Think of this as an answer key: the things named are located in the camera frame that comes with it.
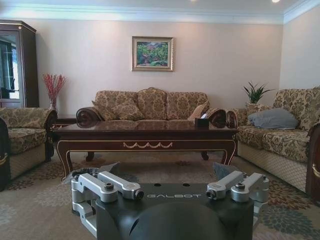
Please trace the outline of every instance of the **floral rug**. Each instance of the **floral rug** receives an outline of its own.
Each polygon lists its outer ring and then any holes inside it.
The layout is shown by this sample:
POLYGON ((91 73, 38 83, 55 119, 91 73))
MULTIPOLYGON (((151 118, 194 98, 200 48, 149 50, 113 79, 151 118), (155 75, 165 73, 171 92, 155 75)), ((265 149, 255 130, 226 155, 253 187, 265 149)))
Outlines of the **floral rug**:
MULTIPOLYGON (((139 183, 210 183, 216 181, 213 162, 197 152, 99 153, 92 162, 84 153, 72 153, 74 169, 120 162, 117 175, 139 183)), ((320 208, 296 188, 235 157, 241 171, 266 174, 270 179, 268 208, 253 233, 254 240, 320 240, 320 208)), ((93 240, 78 216, 71 213, 71 191, 61 184, 62 165, 55 155, 10 183, 0 192, 1 240, 93 240)))

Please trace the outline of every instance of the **wooden coffee table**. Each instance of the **wooden coffee table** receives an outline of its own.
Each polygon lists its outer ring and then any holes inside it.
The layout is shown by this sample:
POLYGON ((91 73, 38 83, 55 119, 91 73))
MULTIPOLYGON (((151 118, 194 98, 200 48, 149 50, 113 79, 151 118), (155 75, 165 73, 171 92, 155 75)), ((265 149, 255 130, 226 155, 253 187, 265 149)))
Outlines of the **wooden coffee table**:
POLYGON ((97 121, 55 129, 57 153, 65 178, 72 170, 70 152, 223 151, 221 163, 229 165, 236 150, 236 129, 198 128, 191 121, 97 121))

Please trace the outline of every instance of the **tissue box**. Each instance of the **tissue box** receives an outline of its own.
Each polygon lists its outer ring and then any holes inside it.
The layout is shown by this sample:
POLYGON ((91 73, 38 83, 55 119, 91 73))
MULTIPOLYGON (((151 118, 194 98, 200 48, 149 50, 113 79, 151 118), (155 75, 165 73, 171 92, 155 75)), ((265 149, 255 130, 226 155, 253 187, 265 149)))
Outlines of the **tissue box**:
POLYGON ((207 118, 196 118, 194 120, 194 125, 197 128, 209 128, 209 119, 207 119, 207 118))

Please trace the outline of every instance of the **wall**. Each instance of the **wall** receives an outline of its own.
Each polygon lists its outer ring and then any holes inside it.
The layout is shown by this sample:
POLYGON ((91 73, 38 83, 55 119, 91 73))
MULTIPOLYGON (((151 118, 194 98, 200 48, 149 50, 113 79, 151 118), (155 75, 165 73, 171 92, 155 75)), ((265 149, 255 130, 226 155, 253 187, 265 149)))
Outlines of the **wall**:
MULTIPOLYGON (((98 90, 207 93, 213 107, 243 107, 248 81, 279 88, 283 26, 25 19, 37 29, 41 107, 47 107, 43 73, 68 77, 61 114, 91 106, 98 90), (175 37, 174 72, 132 72, 132 36, 175 37)), ((271 104, 276 91, 261 103, 271 104)))
POLYGON ((283 27, 280 89, 320 85, 320 5, 283 27))

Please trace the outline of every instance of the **crown molding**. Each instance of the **crown molding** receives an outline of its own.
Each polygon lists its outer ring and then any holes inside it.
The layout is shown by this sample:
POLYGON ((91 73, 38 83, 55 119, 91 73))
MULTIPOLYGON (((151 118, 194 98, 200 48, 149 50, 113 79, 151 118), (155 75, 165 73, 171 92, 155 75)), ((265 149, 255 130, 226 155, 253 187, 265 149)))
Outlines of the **crown molding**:
POLYGON ((48 4, 11 4, 2 6, 0 18, 108 20, 137 22, 185 22, 222 24, 283 24, 282 14, 246 14, 186 11, 172 8, 97 7, 48 4))
POLYGON ((307 11, 313 9, 320 4, 320 0, 300 0, 290 8, 288 8, 283 15, 283 23, 287 24, 291 20, 299 17, 307 11))

